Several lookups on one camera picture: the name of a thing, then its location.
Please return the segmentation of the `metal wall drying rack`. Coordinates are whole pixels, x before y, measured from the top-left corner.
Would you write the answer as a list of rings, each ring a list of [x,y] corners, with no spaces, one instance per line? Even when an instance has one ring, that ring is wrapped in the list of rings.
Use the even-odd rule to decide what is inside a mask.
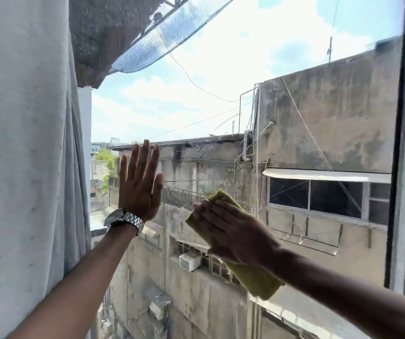
[[[279,211],[276,217],[268,213],[267,225],[285,243],[334,257],[339,253],[344,230],[342,223]]]

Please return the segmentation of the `silver metal wristwatch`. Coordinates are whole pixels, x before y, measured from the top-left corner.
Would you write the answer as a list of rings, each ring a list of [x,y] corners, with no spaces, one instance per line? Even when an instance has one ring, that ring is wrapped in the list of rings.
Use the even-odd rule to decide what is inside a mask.
[[[104,227],[111,228],[120,226],[123,224],[130,224],[137,230],[136,236],[139,236],[144,228],[144,221],[134,215],[133,213],[118,208],[111,212],[104,221]]]

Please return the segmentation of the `dark sliding building window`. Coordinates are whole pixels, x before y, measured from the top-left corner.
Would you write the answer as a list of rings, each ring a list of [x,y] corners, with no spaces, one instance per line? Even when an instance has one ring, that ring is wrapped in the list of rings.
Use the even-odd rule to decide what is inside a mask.
[[[352,224],[388,226],[390,183],[268,177],[267,206]]]

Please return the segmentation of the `person's left hand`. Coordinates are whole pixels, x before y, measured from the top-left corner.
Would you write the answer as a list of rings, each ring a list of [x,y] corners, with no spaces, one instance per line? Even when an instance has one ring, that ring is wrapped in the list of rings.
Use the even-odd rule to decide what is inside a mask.
[[[151,145],[149,162],[144,175],[139,175],[139,154],[142,145],[135,144],[130,158],[127,157],[127,177],[119,188],[119,208],[129,211],[149,222],[157,215],[159,208],[154,208],[154,180],[160,159],[160,147]]]

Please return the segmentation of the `thin metal pipe frame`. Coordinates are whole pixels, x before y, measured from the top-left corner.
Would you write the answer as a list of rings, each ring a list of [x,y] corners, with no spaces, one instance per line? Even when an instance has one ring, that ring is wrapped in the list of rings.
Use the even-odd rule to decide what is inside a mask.
[[[254,124],[255,108],[262,83],[257,83],[254,87],[239,96],[239,109],[237,116],[238,133],[251,130]]]

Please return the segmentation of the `white air conditioner unit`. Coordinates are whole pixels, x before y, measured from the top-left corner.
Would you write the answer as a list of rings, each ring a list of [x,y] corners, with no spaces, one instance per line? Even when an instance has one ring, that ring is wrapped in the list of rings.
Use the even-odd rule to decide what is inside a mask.
[[[179,266],[188,272],[192,272],[201,266],[201,254],[186,252],[179,256]]]

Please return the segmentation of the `person's right forearm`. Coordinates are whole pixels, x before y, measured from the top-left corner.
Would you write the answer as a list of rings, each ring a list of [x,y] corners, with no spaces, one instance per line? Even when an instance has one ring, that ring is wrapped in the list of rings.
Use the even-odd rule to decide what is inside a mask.
[[[405,339],[405,296],[328,270],[281,247],[263,266],[372,339]]]

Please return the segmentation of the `white drain pipe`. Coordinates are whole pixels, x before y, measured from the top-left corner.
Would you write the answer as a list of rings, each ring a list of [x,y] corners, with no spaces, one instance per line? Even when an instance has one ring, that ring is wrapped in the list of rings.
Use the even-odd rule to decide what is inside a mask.
[[[252,160],[252,153],[250,153],[251,145],[253,145],[253,130],[245,130],[244,131],[244,139],[243,139],[243,151],[241,158],[245,162],[249,162]]]

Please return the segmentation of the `green cleaning cloth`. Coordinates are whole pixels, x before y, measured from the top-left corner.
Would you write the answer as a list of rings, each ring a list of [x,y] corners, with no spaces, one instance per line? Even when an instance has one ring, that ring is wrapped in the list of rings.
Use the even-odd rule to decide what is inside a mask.
[[[209,248],[212,248],[215,242],[209,234],[202,230],[201,225],[197,224],[194,211],[191,212],[185,222],[209,245]],[[225,262],[225,265],[249,294],[264,301],[269,300],[284,285],[283,282],[262,268],[241,265],[230,261]]]

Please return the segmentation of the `metal balcony railing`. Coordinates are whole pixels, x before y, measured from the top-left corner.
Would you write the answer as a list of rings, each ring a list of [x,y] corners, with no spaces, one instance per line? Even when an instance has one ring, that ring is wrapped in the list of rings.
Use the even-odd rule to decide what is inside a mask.
[[[162,202],[178,208],[192,211],[195,203],[200,203],[208,196],[184,189],[164,186],[162,189]]]

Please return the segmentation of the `person's right hand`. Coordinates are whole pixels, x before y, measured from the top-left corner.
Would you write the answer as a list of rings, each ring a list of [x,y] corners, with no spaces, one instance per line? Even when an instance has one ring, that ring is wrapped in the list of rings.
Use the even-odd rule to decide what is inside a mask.
[[[271,270],[284,260],[286,251],[267,227],[246,213],[246,219],[234,226],[229,244],[215,243],[207,254],[223,261]]]

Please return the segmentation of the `white fabric curtain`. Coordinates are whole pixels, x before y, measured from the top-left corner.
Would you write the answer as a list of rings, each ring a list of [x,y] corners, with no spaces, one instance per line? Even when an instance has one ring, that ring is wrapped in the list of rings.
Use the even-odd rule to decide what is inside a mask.
[[[0,0],[0,339],[90,250],[69,0]]]

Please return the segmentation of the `green tree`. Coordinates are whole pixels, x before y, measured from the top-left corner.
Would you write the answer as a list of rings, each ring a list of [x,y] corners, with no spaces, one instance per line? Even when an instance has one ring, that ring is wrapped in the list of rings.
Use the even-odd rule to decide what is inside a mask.
[[[117,156],[107,148],[100,148],[94,156],[92,176],[102,181],[100,189],[103,195],[109,193],[110,183],[117,174],[116,160]]]

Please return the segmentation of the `rough concrete overhang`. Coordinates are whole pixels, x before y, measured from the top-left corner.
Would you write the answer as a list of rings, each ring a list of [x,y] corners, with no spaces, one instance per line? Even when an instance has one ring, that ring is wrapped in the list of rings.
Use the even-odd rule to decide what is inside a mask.
[[[80,88],[98,89],[113,63],[165,0],[69,0],[69,25]]]

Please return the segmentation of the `weathered grey concrete building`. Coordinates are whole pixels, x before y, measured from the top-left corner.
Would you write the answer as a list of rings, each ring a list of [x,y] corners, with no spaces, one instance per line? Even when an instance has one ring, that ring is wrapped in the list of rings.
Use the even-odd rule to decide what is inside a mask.
[[[160,142],[164,186],[208,196],[227,192],[267,227],[267,168],[391,174],[402,40],[262,83],[255,108],[252,160],[244,132]],[[290,286],[253,297],[188,226],[189,210],[162,202],[130,244],[110,285],[110,313],[123,339],[369,339]],[[388,226],[342,220],[337,256],[280,244],[338,273],[382,286]],[[201,266],[179,266],[186,252]]]

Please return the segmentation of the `white window awning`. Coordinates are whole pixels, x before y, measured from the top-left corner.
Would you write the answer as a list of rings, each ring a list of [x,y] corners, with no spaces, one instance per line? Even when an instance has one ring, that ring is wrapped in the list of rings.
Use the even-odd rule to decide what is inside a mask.
[[[304,170],[304,169],[276,169],[267,168],[264,176],[270,178],[295,179],[295,180],[318,180],[336,182],[369,182],[369,183],[391,183],[390,174],[345,172],[329,170]]]

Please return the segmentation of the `translucent mesh net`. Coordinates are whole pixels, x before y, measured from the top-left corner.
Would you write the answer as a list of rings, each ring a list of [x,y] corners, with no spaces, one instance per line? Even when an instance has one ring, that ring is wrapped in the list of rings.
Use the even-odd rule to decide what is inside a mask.
[[[149,67],[196,34],[233,0],[165,0],[112,64],[108,75]]]

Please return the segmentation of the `person's left forearm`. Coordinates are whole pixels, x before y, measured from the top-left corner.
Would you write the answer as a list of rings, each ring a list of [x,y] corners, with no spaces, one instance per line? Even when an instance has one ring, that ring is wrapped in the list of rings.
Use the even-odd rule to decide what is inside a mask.
[[[6,339],[85,339],[137,229],[115,226]]]

